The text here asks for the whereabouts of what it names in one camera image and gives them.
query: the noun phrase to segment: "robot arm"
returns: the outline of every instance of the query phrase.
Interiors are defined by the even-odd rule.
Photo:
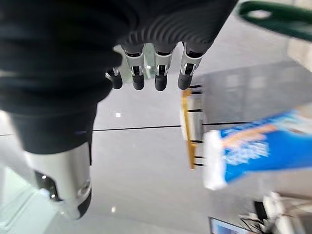
[[[80,218],[91,201],[97,104],[122,80],[121,44],[144,87],[143,45],[155,45],[158,90],[176,44],[185,42],[178,85],[186,89],[237,0],[10,0],[0,2],[0,109],[37,186],[59,211]]]

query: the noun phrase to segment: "black fingertip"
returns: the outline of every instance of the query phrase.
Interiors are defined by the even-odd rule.
[[[155,88],[158,91],[165,90],[167,86],[167,76],[155,76]]]
[[[118,74],[117,76],[112,78],[113,89],[120,89],[122,87],[122,78],[121,75]]]
[[[135,75],[132,76],[132,78],[133,78],[133,87],[136,90],[141,90],[144,88],[144,76]]]
[[[178,87],[182,90],[187,89],[191,85],[192,77],[193,76],[184,75],[180,72],[179,80],[177,82]]]

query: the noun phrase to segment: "green object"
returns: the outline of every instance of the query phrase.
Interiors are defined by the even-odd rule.
[[[255,25],[294,38],[312,41],[312,10],[281,3],[247,1],[239,16]]]

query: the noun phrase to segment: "package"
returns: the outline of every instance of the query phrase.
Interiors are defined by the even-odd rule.
[[[217,190],[248,172],[312,166],[312,103],[204,134],[204,186]]]

